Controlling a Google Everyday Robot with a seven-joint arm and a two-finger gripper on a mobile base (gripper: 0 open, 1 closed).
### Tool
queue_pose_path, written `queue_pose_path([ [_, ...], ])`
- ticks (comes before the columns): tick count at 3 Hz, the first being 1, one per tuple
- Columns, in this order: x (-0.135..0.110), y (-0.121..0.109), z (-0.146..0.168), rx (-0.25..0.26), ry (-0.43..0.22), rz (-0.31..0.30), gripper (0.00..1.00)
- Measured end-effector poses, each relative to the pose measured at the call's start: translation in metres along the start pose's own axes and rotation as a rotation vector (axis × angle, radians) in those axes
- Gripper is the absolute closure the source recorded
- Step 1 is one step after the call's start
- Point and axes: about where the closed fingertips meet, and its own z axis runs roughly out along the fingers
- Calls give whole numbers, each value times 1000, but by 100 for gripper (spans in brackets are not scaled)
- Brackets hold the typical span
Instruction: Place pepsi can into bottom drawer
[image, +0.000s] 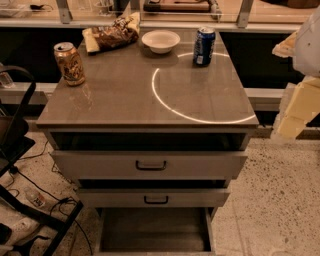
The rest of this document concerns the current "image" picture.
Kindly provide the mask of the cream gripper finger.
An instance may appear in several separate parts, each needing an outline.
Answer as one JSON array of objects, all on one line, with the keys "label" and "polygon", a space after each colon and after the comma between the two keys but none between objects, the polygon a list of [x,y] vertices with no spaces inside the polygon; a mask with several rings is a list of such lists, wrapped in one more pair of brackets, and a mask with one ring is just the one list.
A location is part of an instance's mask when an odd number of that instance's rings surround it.
[{"label": "cream gripper finger", "polygon": [[297,85],[288,83],[273,124],[271,138],[294,140],[320,113],[320,78],[305,76]]},{"label": "cream gripper finger", "polygon": [[298,32],[293,32],[285,40],[277,44],[272,53],[281,58],[293,57],[295,55],[295,42]]}]

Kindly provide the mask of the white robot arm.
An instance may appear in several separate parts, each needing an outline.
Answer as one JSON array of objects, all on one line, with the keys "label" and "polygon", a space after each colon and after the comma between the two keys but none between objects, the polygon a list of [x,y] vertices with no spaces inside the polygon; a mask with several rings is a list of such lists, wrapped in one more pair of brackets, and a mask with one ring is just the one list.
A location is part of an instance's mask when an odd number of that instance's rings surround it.
[{"label": "white robot arm", "polygon": [[320,113],[320,7],[272,53],[291,57],[293,68],[304,75],[297,85],[287,86],[273,125],[273,138],[292,140]]}]

